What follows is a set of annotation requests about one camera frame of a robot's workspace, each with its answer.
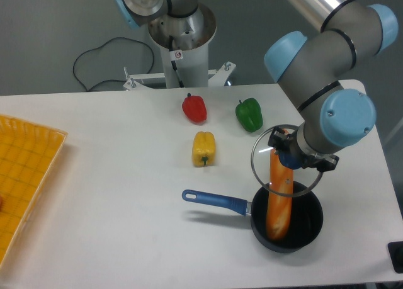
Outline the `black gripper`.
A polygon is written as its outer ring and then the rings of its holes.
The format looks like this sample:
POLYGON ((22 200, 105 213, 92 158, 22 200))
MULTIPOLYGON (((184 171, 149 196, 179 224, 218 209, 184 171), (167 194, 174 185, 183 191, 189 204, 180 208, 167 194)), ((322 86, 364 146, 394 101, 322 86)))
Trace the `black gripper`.
POLYGON ((320 173, 335 170, 339 157, 330 154, 315 154, 304 137, 304 128, 297 128, 292 133, 289 127, 274 126, 268 139, 268 146, 280 155, 280 162, 290 169, 316 169, 320 173))

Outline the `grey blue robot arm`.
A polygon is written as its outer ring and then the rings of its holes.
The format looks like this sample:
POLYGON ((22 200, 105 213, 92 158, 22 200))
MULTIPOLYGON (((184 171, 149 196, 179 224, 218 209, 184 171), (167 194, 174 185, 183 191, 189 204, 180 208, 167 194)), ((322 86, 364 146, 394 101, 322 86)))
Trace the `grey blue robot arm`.
MULTIPOLYGON (((355 0, 288 0, 319 34, 293 31, 264 56, 273 79, 304 119, 291 134, 275 127, 269 145, 291 169, 333 170, 336 152, 373 128, 368 96, 345 89, 339 76, 394 43, 399 24, 387 6, 355 0)), ((115 0, 131 28, 147 25, 161 49, 168 88, 202 87, 209 81, 208 43, 216 32, 213 13, 198 0, 115 0)))

